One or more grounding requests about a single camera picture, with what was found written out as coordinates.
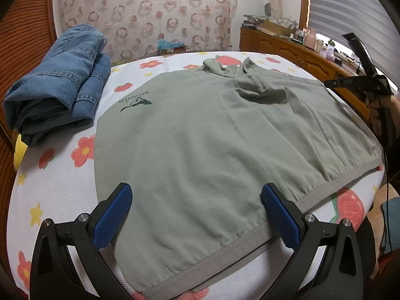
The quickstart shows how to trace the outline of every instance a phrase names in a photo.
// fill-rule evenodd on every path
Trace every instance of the blue gripper pad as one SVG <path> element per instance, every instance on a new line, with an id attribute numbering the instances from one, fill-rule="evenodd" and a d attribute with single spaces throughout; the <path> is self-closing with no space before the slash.
<path id="1" fill-rule="evenodd" d="M 283 197 L 274 184 L 265 184 L 261 190 L 261 202 L 285 246 L 296 251 L 301 241 L 300 228 L 277 193 L 280 194 L 281 198 Z"/>
<path id="2" fill-rule="evenodd" d="M 97 250 L 107 247 L 113 239 L 119 225 L 131 208 L 132 198 L 131 187 L 126 183 L 121 183 L 107 200 L 100 202 L 93 210 L 92 214 L 97 208 L 101 209 L 102 206 L 109 203 L 92 229 L 92 241 Z"/>

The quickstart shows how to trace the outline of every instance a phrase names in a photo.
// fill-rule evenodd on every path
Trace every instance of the yellow pillow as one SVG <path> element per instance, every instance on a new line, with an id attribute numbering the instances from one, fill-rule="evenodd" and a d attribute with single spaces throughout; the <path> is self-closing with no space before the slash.
<path id="1" fill-rule="evenodd" d="M 28 146 L 21 141 L 21 134 L 18 134 L 17 141 L 15 143 L 15 150 L 14 150 L 14 168 L 18 171 L 20 167 L 21 161 L 23 160 L 25 151 L 27 150 Z"/>

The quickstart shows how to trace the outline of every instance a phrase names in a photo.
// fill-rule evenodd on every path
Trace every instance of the finger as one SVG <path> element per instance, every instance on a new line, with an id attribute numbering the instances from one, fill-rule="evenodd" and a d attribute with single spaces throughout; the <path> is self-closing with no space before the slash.
<path id="1" fill-rule="evenodd" d="M 183 293 L 177 300 L 196 300 L 196 296 L 191 291 Z"/>
<path id="2" fill-rule="evenodd" d="M 371 114 L 371 118 L 378 118 L 379 117 L 379 112 L 372 107 L 368 107 L 369 113 Z"/>
<path id="3" fill-rule="evenodd" d="M 395 96 L 379 96 L 375 100 L 372 100 L 369 105 L 373 108 L 385 107 L 394 110 L 400 109 L 400 100 L 398 100 Z"/>
<path id="4" fill-rule="evenodd" d="M 373 131 L 375 132 L 376 135 L 381 136 L 382 135 L 382 122 L 380 119 L 377 118 L 371 118 L 371 122 L 373 125 Z"/>

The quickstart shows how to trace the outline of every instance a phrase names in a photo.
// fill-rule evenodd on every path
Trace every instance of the yellow flower center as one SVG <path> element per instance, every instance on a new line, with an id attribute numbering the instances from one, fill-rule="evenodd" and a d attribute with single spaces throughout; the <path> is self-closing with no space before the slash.
<path id="1" fill-rule="evenodd" d="M 29 279 L 29 275 L 30 275 L 29 271 L 26 268 L 24 268 L 22 271 L 23 271 L 23 276 L 26 277 L 27 279 Z"/>
<path id="2" fill-rule="evenodd" d="M 89 149 L 88 147 L 84 147 L 84 148 L 82 149 L 82 154 L 83 154 L 84 156 L 86 156 L 86 155 L 89 153 L 90 150 L 91 150 L 91 149 Z"/>

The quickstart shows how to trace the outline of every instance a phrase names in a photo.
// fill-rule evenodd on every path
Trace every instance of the yellow star print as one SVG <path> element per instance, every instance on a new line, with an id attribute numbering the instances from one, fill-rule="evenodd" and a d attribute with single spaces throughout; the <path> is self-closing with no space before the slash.
<path id="1" fill-rule="evenodd" d="M 22 173 L 18 176 L 17 186 L 23 185 L 25 183 L 25 178 L 27 178 L 26 173 Z"/>
<path id="2" fill-rule="evenodd" d="M 40 226 L 42 224 L 41 216 L 43 215 L 41 204 L 37 202 L 36 207 L 31 207 L 29 212 L 31 216 L 30 226 L 33 227 L 35 224 Z"/>

